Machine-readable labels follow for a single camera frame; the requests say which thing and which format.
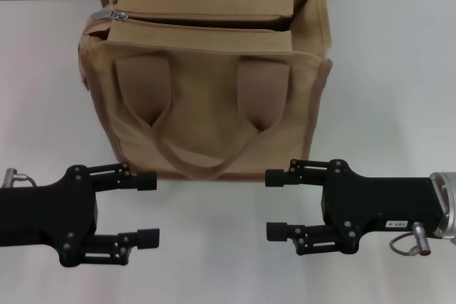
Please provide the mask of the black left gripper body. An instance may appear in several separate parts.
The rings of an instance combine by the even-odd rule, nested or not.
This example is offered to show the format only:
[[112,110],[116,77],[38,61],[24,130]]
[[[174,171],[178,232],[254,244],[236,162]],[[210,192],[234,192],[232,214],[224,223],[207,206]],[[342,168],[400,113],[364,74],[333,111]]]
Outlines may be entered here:
[[76,267],[84,260],[84,238],[94,234],[96,214],[87,167],[69,167],[57,182],[41,187],[8,168],[1,186],[1,246],[46,245],[62,266]]

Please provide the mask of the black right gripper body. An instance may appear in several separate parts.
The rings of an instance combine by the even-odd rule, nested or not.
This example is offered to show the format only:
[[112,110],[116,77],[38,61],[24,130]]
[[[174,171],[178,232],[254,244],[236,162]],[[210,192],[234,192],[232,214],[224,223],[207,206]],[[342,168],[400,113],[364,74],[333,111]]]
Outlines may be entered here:
[[323,184],[323,220],[342,251],[357,251],[371,232],[408,232],[419,222],[433,237],[444,216],[429,177],[364,177],[333,159]]

